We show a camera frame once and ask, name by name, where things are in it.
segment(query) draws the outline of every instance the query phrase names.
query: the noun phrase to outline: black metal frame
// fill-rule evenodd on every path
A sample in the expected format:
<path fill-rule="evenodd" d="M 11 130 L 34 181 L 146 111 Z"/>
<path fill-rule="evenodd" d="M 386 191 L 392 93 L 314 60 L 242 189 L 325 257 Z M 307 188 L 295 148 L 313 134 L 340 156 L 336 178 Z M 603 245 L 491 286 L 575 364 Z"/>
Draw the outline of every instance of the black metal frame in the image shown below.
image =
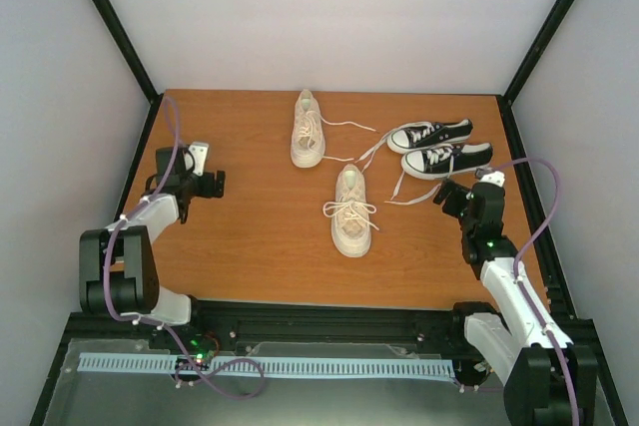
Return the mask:
<path fill-rule="evenodd" d="M 150 103 L 149 114 L 138 143 L 131 168 L 118 204 L 122 212 L 129 195 L 142 153 L 151 134 L 162 94 L 158 94 L 142 65 L 129 37 L 109 0 L 93 0 L 133 75 Z M 505 136 L 513 159 L 525 157 L 525 151 L 512 105 L 558 29 L 574 0 L 557 0 L 537 37 L 523 59 L 504 95 L 496 96 Z M 544 221 L 545 214 L 532 172 L 528 165 L 515 167 L 524 208 L 531 230 Z M 615 423 L 625 426 L 625 417 L 606 358 L 591 320 L 577 319 L 570 292 L 557 256 L 552 235 L 547 230 L 535 244 L 539 266 L 551 300 L 550 310 L 560 327 L 575 341 L 591 347 L 599 361 L 599 380 Z M 243 354 L 247 346 L 261 341 L 293 342 L 362 342 L 383 343 L 406 348 L 420 354 L 438 354 L 453 360 L 479 358 L 479 353 L 466 344 L 454 341 L 450 334 L 451 311 L 388 310 L 367 308 L 335 308 L 252 303 L 201 301 L 200 321 L 215 330 L 225 350 Z M 179 334 L 196 334 L 189 327 Z M 153 347 L 173 349 L 171 338 L 144 325 L 133 327 L 110 318 L 73 313 L 58 347 L 50 374 L 42 390 L 31 424 L 44 422 L 49 402 L 71 339 L 137 338 L 148 339 Z"/>

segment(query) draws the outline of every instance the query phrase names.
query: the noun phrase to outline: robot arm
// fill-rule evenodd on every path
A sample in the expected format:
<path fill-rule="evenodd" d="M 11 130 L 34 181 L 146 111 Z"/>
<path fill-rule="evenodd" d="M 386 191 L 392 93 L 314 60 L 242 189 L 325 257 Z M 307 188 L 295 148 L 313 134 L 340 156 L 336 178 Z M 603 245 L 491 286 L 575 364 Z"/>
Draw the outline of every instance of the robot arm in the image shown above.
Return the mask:
<path fill-rule="evenodd" d="M 597 360 L 590 348 L 575 346 L 548 314 L 523 262 L 513 267 L 517 249 L 503 234 L 503 185 L 501 172 L 480 174 L 471 189 L 448 180 L 434 199 L 436 204 L 443 203 L 445 213 L 459 220 L 463 258 L 490 291 L 501 313 L 495 314 L 481 303 L 455 305 L 457 311 L 463 311 L 463 321 L 459 321 L 463 336 L 503 383 L 511 424 L 570 424 L 565 378 L 546 334 L 552 331 L 568 358 L 580 424 L 590 426 L 594 420 Z"/>
<path fill-rule="evenodd" d="M 151 245 L 167 226 L 178 219 L 185 222 L 193 197 L 219 198 L 224 194 L 225 173 L 204 172 L 209 146 L 192 143 L 180 148 L 162 191 L 151 197 L 145 192 L 137 212 L 127 218 L 115 242 L 113 267 L 109 274 L 111 298 L 122 316 L 148 317 L 168 325 L 191 321 L 195 299 L 176 294 L 160 285 Z M 168 165 L 171 149 L 156 151 L 158 173 Z M 107 312 L 103 283 L 107 242 L 115 221 L 104 228 L 85 231 L 80 237 L 80 305 L 85 312 Z"/>

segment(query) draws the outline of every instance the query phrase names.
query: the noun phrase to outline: untied shoelace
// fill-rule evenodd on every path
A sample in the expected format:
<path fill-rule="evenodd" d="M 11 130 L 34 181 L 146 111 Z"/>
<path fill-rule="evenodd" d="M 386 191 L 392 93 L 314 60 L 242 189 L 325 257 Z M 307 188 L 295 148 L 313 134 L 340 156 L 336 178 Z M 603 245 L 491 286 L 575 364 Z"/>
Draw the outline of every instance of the untied shoelace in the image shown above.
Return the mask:
<path fill-rule="evenodd" d="M 357 122 L 351 122 L 351 121 L 346 121 L 346 122 L 329 122 L 328 120 L 326 120 L 320 113 L 316 112 L 315 110 L 308 110 L 306 112 L 304 112 L 303 116 L 302 116 L 302 122 L 304 122 L 303 125 L 300 126 L 300 131 L 298 133 L 298 139 L 303 139 L 303 138 L 308 138 L 309 142 L 307 143 L 307 148 L 309 150 L 312 150 L 316 153 L 319 153 L 317 150 L 314 150 L 311 148 L 311 139 L 313 138 L 313 133 L 315 132 L 315 128 L 316 128 L 316 117 L 319 117 L 319 120 L 321 122 L 324 122 L 327 125 L 355 125 L 356 127 L 359 127 L 361 129 L 364 130 L 370 130 L 371 132 L 377 132 L 376 129 L 372 128 L 372 127 L 367 127 L 365 125 L 361 125 L 358 124 Z M 328 159 L 328 160 L 337 160 L 338 162 L 352 162 L 354 160 L 354 158 L 350 158 L 350 159 L 340 159 L 338 157 L 329 157 L 329 156 L 322 156 L 323 159 Z"/>
<path fill-rule="evenodd" d="M 388 132 L 383 134 L 383 136 L 381 136 L 381 138 L 375 145 L 373 145 L 368 150 L 366 150 L 363 153 L 363 155 L 359 157 L 359 159 L 357 159 L 358 162 L 361 162 L 362 160 L 365 160 L 368 156 L 370 156 L 370 158 L 368 159 L 368 162 L 366 162 L 363 168 L 361 169 L 362 173 L 370 166 L 370 164 L 372 163 L 373 157 L 377 153 L 377 150 L 379 150 L 379 147 L 381 147 L 384 144 L 384 142 L 386 142 L 386 139 L 388 139 L 388 137 L 390 137 L 395 132 L 401 129 L 405 129 L 406 127 L 423 127 L 423 131 L 421 132 L 422 134 L 424 134 L 424 132 L 426 131 L 434 132 L 434 129 L 435 129 L 435 126 L 433 125 L 432 122 L 413 122 L 410 124 L 400 125 L 399 127 L 395 129 L 389 130 Z"/>
<path fill-rule="evenodd" d="M 453 146 L 451 144 L 441 144 L 436 149 L 425 150 L 423 151 L 423 153 L 426 154 L 426 158 L 428 160 L 429 165 L 438 164 L 439 162 L 446 160 L 447 158 L 450 158 L 450 164 L 448 166 L 448 175 L 446 176 L 447 178 L 449 178 L 452 175 L 452 169 L 454 168 L 454 162 L 455 162 L 455 157 L 452 156 L 452 150 L 453 150 Z M 399 188 L 401 187 L 401 182 L 403 181 L 404 175 L 406 175 L 406 172 L 402 171 L 401 176 L 399 177 L 399 180 L 397 181 L 397 185 L 395 185 L 395 189 L 392 191 L 392 197 L 390 198 L 389 201 L 385 202 L 386 204 L 415 205 L 415 204 L 418 204 L 419 202 L 423 202 L 424 200 L 428 200 L 430 197 L 435 195 L 435 193 L 437 192 L 437 189 L 441 187 L 441 184 L 437 184 L 432 189 L 430 189 L 430 191 L 427 194 L 422 195 L 421 197 L 418 197 L 416 199 L 410 200 L 408 202 L 394 202 L 392 199 L 394 199 L 399 193 Z"/>

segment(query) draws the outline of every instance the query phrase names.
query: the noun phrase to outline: white cable carrier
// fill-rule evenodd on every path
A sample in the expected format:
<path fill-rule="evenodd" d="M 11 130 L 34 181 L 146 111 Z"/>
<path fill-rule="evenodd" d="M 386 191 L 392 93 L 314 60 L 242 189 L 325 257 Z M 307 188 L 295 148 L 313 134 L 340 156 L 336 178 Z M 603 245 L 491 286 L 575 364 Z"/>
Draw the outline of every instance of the white cable carrier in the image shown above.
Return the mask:
<path fill-rule="evenodd" d="M 236 356 L 218 356 L 203 365 L 212 371 Z M 423 379 L 447 381 L 454 378 L 452 361 L 440 359 L 345 359 L 252 357 L 264 368 L 267 378 L 282 379 Z M 175 354 L 80 353 L 79 372 L 174 374 L 183 356 Z M 180 374 L 196 373 L 189 365 Z M 259 377 L 247 363 L 234 363 L 220 376 Z"/>

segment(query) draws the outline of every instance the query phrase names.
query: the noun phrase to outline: white wall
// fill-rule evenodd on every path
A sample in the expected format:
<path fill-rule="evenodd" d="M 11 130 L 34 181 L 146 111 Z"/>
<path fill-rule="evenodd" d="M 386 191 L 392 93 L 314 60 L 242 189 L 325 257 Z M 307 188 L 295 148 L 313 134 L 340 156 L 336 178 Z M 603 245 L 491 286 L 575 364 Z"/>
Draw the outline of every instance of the white wall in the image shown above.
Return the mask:
<path fill-rule="evenodd" d="M 630 424 L 639 424 L 638 25 L 637 0 L 576 0 L 514 106 L 527 153 L 562 174 L 552 232 Z M 535 173 L 549 207 L 552 180 Z"/>
<path fill-rule="evenodd" d="M 90 0 L 0 0 L 0 424 L 28 424 L 78 239 L 110 220 L 147 109 Z"/>
<path fill-rule="evenodd" d="M 113 0 L 158 88 L 503 93 L 554 0 Z"/>

